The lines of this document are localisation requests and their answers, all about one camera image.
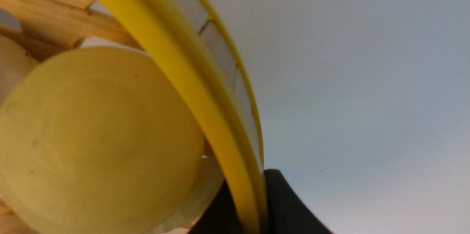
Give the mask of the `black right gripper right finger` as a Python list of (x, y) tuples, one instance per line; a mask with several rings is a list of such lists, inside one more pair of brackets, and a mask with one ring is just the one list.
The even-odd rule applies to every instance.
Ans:
[(278, 169), (264, 170), (271, 234), (331, 234), (293, 191)]

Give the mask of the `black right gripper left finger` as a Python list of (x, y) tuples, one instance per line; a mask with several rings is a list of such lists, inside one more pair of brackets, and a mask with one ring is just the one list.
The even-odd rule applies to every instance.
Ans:
[(190, 229), (190, 234), (242, 234), (231, 192), (226, 182), (207, 210)]

